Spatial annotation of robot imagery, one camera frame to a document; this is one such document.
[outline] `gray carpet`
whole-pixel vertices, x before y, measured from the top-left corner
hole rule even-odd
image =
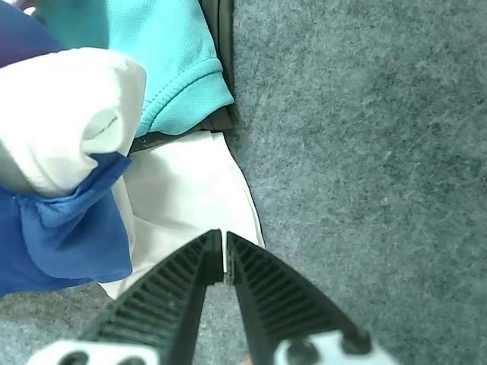
[[[236,0],[228,136],[269,250],[403,363],[487,362],[487,2]],[[196,364],[247,353],[209,291]],[[1,364],[72,337],[95,285],[0,301]]]

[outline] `blue fabric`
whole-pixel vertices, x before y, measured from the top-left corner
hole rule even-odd
[[[130,164],[118,153],[69,197],[20,195],[0,186],[0,297],[58,290],[132,273],[129,242],[111,186]]]
[[[39,21],[0,0],[0,68],[62,49]]]
[[[145,68],[137,137],[182,134],[234,102],[198,0],[62,0],[39,14],[67,47],[114,49]]]

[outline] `dark fabric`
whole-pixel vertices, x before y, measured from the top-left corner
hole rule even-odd
[[[233,55],[233,14],[234,0],[199,0],[206,23],[210,29],[215,48],[223,66],[223,77],[230,92],[234,95],[234,55]],[[148,133],[136,138],[130,153],[166,144],[198,130],[213,132],[226,131],[234,127],[229,107],[216,110],[195,128],[183,135],[165,135],[160,132]]]

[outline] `garment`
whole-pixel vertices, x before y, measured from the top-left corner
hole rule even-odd
[[[206,23],[212,34],[218,59],[223,66],[223,78],[228,89],[234,94],[234,55],[233,55],[233,0],[199,0],[199,4],[205,15]],[[222,107],[194,128],[186,131],[187,134],[198,130],[213,132],[227,131],[234,127],[231,118],[231,106]],[[179,136],[165,135],[160,132],[152,132],[136,138],[132,144],[131,152],[142,151],[148,148],[166,144]]]
[[[0,0],[0,68],[62,49],[37,20]]]
[[[14,171],[0,183],[56,197],[96,167],[90,154],[127,155],[145,73],[118,52],[71,49],[0,68],[0,85],[0,171]]]
[[[137,237],[133,273],[101,285],[113,299],[208,230],[232,231],[264,246],[249,188],[223,134],[195,132],[131,158],[124,179]]]
[[[140,65],[104,49],[0,68],[0,296],[132,272],[121,175],[144,84]]]
[[[42,2],[38,13],[68,47],[115,49],[144,67],[137,137],[180,135],[234,101],[198,0],[63,0]]]
[[[110,192],[129,159],[118,153],[94,159],[98,168],[68,197],[0,187],[0,297],[130,274],[127,235]]]

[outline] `turquoise shirt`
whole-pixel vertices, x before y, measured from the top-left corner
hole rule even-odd
[[[68,48],[113,49],[145,68],[136,137],[180,135],[234,102],[198,0],[48,1],[39,14]]]

